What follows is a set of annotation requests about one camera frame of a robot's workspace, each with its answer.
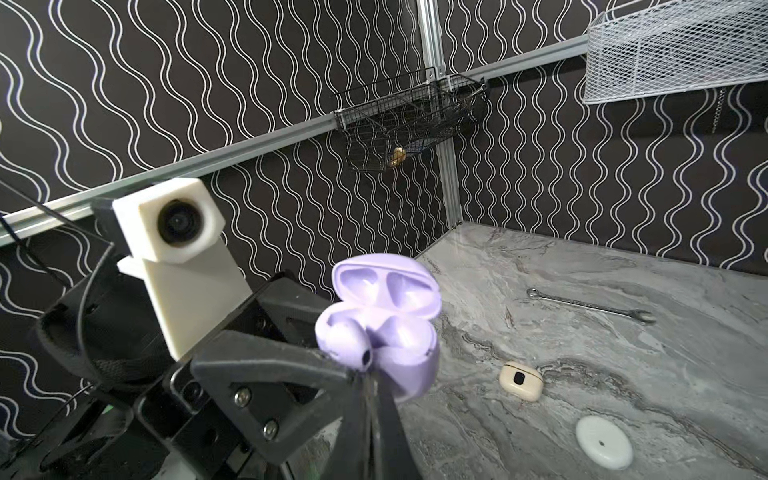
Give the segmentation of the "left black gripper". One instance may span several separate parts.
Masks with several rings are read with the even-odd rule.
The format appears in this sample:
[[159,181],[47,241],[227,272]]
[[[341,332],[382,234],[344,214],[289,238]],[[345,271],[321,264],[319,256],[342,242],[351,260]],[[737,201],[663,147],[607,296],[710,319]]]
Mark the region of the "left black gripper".
[[135,404],[142,424],[200,479],[232,479],[244,447],[271,471],[342,415],[357,372],[317,348],[330,300],[273,276]]

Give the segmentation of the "cream earbud charging case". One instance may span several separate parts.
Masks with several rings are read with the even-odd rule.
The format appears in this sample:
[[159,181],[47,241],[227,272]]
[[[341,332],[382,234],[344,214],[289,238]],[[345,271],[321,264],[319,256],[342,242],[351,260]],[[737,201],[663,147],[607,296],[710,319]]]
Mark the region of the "cream earbud charging case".
[[503,390],[528,402],[538,401],[544,389],[543,376],[535,368],[512,361],[502,366],[498,380]]

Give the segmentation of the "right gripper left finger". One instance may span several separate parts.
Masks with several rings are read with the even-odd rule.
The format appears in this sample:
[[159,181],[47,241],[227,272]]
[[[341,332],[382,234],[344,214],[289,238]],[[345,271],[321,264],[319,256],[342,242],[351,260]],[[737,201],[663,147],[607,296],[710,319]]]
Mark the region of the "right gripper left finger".
[[371,394],[375,376],[359,375],[353,382],[352,393],[343,408],[343,417],[336,441],[327,460],[322,479],[372,479],[372,420]]

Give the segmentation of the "white round charging case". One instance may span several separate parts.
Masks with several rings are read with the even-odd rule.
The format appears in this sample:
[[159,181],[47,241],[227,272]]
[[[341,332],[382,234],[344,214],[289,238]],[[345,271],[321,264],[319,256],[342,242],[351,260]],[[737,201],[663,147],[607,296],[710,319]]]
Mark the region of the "white round charging case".
[[624,470],[634,459],[628,436],[613,422],[599,416],[585,416],[575,427],[576,440],[585,455],[608,470]]

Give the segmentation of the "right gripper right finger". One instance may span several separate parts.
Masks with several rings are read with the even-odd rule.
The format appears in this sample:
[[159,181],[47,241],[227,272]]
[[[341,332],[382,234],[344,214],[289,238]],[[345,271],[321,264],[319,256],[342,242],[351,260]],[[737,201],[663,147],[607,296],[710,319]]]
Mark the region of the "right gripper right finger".
[[379,372],[367,375],[367,420],[368,478],[422,479],[394,401],[391,380]]

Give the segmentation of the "purple earbud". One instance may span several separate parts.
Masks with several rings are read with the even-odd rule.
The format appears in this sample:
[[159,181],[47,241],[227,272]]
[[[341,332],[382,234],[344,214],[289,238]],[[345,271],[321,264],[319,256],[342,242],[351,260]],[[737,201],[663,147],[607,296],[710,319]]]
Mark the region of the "purple earbud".
[[355,320],[334,321],[324,336],[322,350],[336,362],[366,371],[372,362],[372,345],[365,329]]

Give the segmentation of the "purple round charging case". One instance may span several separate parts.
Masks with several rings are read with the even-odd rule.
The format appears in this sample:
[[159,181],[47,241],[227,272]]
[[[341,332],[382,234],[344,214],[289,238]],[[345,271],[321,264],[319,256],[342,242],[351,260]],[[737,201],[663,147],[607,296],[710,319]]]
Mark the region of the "purple round charging case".
[[338,262],[332,269],[332,285],[339,301],[315,322],[318,348],[324,352],[321,345],[334,321],[355,320],[372,345],[371,365],[359,372],[389,377],[397,403],[423,396],[439,367],[439,340],[432,321],[441,312],[442,296],[431,273],[409,257],[365,254]]

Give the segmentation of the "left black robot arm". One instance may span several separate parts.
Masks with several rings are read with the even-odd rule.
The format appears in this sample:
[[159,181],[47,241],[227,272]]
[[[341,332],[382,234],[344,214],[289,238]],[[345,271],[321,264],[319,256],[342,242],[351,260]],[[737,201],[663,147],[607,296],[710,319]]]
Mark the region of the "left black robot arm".
[[127,214],[93,205],[106,251],[37,321],[46,351],[94,383],[73,418],[12,456],[18,479],[128,479],[143,454],[179,455],[200,479],[232,479],[244,448],[279,466],[360,392],[307,335],[321,300],[293,278],[259,290],[221,240],[215,203],[172,196]]

